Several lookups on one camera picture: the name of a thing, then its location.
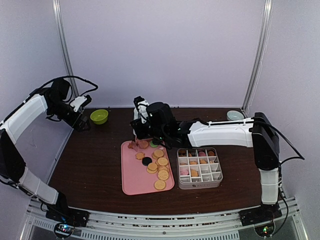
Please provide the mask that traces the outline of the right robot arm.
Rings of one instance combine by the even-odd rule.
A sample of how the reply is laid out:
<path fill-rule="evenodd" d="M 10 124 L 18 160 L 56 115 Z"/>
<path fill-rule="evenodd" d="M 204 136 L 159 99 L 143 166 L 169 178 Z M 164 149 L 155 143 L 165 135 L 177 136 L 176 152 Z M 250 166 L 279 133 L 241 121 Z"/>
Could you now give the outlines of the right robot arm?
<path fill-rule="evenodd" d="M 252 118 L 234 121 L 206 122 L 200 118 L 178 121 L 167 103 L 149 104 L 140 96 L 133 102 L 134 118 L 130 125 L 139 140 L 151 138 L 167 149 L 207 146 L 253 148 L 262 190 L 256 216 L 266 221 L 276 212 L 280 180 L 279 135 L 264 113 L 257 112 Z"/>

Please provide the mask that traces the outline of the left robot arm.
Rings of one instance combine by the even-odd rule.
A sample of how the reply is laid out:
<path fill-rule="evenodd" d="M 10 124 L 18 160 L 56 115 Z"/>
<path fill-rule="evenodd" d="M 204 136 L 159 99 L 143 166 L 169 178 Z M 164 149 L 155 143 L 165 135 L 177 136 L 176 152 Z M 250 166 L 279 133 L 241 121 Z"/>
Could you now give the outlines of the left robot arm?
<path fill-rule="evenodd" d="M 72 99 L 68 79 L 69 76 L 61 76 L 39 86 L 0 122 L 1 183 L 53 206 L 51 211 L 61 222 L 72 218 L 72 211 L 64 205 L 62 193 L 48 186 L 28 168 L 18 148 L 40 116 L 53 122 L 65 122 L 78 132 L 90 129 L 90 120 L 83 114 L 83 108 L 92 98 L 85 91 Z"/>

